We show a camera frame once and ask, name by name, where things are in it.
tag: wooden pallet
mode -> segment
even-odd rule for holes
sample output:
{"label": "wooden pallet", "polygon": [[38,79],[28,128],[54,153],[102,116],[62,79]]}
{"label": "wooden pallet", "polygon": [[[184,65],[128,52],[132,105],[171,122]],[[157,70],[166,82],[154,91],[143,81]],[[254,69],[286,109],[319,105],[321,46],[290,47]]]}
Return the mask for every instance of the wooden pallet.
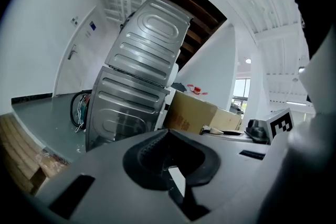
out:
{"label": "wooden pallet", "polygon": [[0,116],[1,157],[13,182],[34,194],[46,179],[36,160],[42,150],[22,129],[12,114]]}

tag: door handle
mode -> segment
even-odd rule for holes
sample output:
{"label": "door handle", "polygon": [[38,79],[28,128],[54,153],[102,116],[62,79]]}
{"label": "door handle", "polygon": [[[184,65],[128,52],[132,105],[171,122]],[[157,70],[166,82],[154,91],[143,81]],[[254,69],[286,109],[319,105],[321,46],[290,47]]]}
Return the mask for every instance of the door handle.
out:
{"label": "door handle", "polygon": [[76,46],[76,45],[74,44],[73,47],[72,47],[72,50],[71,50],[70,53],[69,53],[68,60],[71,59],[71,57],[72,57],[72,55],[73,55],[74,53],[77,53],[77,52],[75,51],[75,49],[74,49],[75,46]]}

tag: ceiling light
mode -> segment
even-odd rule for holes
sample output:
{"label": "ceiling light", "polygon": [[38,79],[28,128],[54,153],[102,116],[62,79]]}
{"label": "ceiling light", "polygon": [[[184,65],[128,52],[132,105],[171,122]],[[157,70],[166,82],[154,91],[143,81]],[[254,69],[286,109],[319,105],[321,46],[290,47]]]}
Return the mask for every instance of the ceiling light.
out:
{"label": "ceiling light", "polygon": [[304,67],[299,67],[299,74],[301,74],[302,72],[304,72],[305,68]]}
{"label": "ceiling light", "polygon": [[286,103],[287,104],[297,104],[297,105],[307,105],[307,104],[303,104],[303,103],[289,102],[289,101],[287,101]]}

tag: white door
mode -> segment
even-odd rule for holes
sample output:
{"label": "white door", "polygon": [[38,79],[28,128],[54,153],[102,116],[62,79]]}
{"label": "white door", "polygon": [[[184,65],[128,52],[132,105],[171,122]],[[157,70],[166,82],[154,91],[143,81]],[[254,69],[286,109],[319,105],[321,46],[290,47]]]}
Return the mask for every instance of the white door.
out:
{"label": "white door", "polygon": [[107,29],[97,10],[78,27],[62,60],[54,95],[89,90],[86,81],[90,66],[101,58]]}

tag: gray floor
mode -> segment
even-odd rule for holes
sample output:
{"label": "gray floor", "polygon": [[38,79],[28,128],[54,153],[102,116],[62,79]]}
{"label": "gray floor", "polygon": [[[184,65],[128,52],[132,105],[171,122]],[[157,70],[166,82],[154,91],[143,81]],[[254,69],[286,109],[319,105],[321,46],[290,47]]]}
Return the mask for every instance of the gray floor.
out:
{"label": "gray floor", "polygon": [[23,124],[44,145],[68,162],[85,153],[85,134],[70,121],[72,94],[13,105]]}

